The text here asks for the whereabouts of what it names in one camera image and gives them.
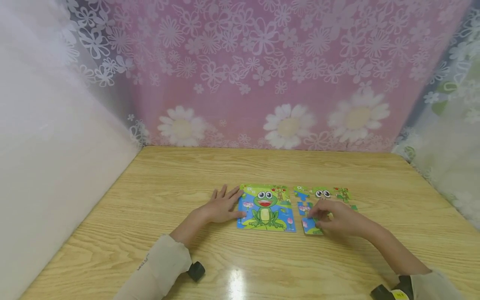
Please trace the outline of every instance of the beige sleeve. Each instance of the beige sleeve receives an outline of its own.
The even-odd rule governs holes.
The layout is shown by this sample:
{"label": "beige sleeve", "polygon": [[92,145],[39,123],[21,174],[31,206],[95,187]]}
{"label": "beige sleeve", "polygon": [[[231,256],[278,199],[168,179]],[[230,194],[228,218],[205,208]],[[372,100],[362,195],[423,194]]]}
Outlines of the beige sleeve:
{"label": "beige sleeve", "polygon": [[461,300],[460,292],[453,283],[442,273],[432,270],[426,275],[413,275],[412,279],[414,300]]}
{"label": "beige sleeve", "polygon": [[188,249],[162,235],[114,300],[158,300],[166,296],[177,277],[192,264]]}

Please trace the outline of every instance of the red mouth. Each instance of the red mouth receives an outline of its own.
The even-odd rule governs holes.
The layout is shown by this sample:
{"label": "red mouth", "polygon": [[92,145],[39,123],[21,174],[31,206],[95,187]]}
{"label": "red mouth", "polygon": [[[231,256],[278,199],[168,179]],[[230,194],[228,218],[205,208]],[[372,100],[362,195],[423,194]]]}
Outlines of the red mouth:
{"label": "red mouth", "polygon": [[261,206],[264,206],[264,207],[268,207],[270,206],[270,204],[272,204],[272,201],[259,201],[258,204],[260,204]]}

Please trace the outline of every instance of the yellow label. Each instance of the yellow label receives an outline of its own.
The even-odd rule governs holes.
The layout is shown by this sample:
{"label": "yellow label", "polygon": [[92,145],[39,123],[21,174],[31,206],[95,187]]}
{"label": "yellow label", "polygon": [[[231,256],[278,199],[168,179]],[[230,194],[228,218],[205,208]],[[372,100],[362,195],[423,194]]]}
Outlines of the yellow label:
{"label": "yellow label", "polygon": [[395,300],[410,300],[402,290],[394,289],[392,290],[392,295]]}

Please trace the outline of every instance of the right hand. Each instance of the right hand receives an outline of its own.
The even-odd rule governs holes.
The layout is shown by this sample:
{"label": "right hand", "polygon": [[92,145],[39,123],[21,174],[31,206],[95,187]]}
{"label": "right hand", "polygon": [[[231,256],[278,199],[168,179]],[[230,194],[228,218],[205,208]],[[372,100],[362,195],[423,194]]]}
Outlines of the right hand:
{"label": "right hand", "polygon": [[340,201],[320,199],[308,214],[308,218],[312,217],[319,220],[318,228],[342,235],[367,238],[377,227],[375,222]]}

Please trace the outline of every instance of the frog puzzle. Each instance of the frog puzzle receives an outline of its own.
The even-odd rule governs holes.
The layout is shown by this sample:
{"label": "frog puzzle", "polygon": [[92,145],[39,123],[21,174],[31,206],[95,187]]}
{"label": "frog puzzle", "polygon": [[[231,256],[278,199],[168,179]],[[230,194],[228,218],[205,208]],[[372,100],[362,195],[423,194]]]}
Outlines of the frog puzzle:
{"label": "frog puzzle", "polygon": [[296,232],[288,188],[280,185],[243,184],[239,210],[246,216],[238,219],[241,229]]}

